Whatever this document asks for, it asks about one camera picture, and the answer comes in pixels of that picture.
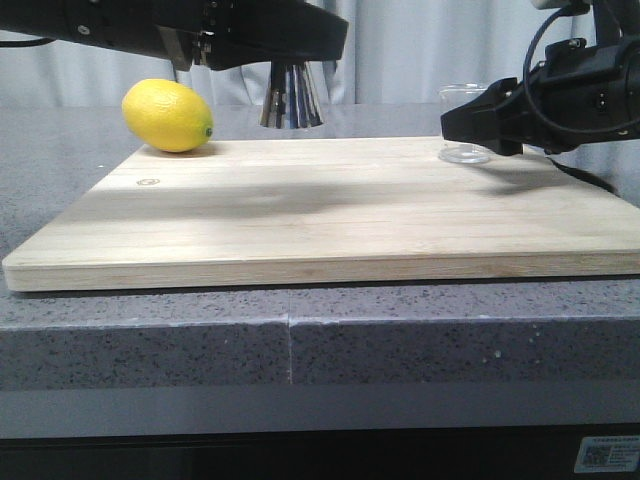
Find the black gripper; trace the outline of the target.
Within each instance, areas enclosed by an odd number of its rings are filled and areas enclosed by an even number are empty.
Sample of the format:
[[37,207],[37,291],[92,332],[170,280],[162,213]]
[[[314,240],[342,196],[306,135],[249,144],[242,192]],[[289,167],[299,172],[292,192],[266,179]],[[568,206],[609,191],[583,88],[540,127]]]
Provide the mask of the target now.
[[[531,66],[523,64],[522,96],[528,112],[525,142],[548,153],[584,144],[639,138],[639,39],[588,47],[582,38],[557,42]],[[479,145],[498,155],[523,153],[518,81],[504,78],[479,97],[441,115],[445,140]]]
[[305,1],[101,1],[106,46],[179,71],[342,58],[348,22]]

